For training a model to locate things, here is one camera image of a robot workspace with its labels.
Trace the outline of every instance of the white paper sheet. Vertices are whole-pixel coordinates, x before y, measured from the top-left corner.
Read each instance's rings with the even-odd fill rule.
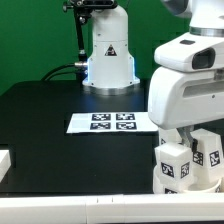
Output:
[[[86,132],[156,132],[147,112],[73,114],[67,133]]]

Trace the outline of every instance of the warning label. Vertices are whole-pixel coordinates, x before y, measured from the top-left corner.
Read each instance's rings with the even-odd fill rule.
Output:
[[[116,51],[114,50],[114,47],[112,46],[112,44],[110,45],[110,47],[108,48],[105,56],[117,56]]]

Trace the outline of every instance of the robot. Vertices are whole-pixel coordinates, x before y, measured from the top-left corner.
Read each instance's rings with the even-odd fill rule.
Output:
[[[119,95],[135,89],[140,80],[135,76],[134,58],[128,51],[128,16],[114,0],[70,0],[64,11],[74,10],[79,44],[79,73],[87,75],[85,91],[101,95]],[[92,18],[93,52],[87,58],[82,25]]]
[[[224,117],[224,1],[162,0],[162,3],[173,15],[191,17],[190,31],[155,51],[155,61],[161,67],[150,84],[149,118],[162,130],[177,129],[182,144],[192,149],[193,157],[199,155],[199,149],[219,147],[220,157],[212,153],[210,156],[220,162],[223,160],[220,136],[214,145],[206,142],[210,137],[205,137],[207,134],[199,143],[200,131],[195,133],[193,129],[196,124]],[[179,144],[170,147],[175,150]],[[208,176],[206,181],[214,181]]]

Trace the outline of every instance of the black table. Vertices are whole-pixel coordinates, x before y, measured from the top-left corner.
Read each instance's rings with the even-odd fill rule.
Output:
[[[4,196],[152,193],[155,133],[67,135],[72,113],[144,112],[145,86],[121,96],[76,81],[22,82],[0,97],[0,144],[13,165]]]

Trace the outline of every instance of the green wall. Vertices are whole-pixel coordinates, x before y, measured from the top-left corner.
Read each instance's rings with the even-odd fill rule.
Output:
[[[118,2],[125,6],[127,1]],[[0,1],[0,94],[16,82],[40,80],[49,70],[77,60],[73,14],[63,13],[62,4],[63,0]],[[137,76],[149,78],[157,67],[155,48],[187,31],[189,21],[170,15],[159,0],[131,0],[128,14]],[[91,53],[91,24],[84,27],[84,36]]]

